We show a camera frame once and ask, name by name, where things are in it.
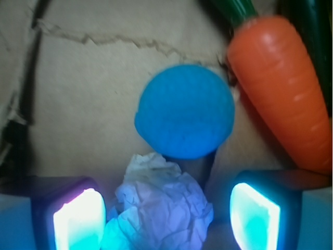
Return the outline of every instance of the blue ball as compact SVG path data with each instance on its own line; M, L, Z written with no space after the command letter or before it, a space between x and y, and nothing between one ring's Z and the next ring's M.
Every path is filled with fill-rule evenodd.
M196 159L216 150L231 134L235 104L228 85L196 65L156 75L142 93L135 128L158 153Z

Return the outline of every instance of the cyan light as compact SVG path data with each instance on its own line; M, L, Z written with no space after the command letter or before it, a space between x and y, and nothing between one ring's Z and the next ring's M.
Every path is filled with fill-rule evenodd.
M280 207L246 183L234 186L230 219L241 249L276 249Z
M98 250L103 238L104 200L94 189L84 190L53 215L56 249Z

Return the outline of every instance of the white light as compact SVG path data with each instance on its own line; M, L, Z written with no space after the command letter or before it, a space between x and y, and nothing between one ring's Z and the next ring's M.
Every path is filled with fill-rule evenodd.
M276 249L280 207L246 183L234 186L230 219L241 249Z
M56 249L100 249L105 220L101 194L94 189L84 190L53 215Z

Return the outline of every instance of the white tissue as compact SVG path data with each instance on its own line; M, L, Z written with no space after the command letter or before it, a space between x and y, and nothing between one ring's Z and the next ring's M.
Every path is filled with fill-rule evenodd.
M213 207L176 163L134 155L116 196L102 249L201 249Z

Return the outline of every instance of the toy carrot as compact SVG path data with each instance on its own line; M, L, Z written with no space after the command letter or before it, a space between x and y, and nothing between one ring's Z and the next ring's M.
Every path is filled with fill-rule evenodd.
M332 132L315 69L295 28L250 0L213 0L234 27L228 63L299 168L332 174Z

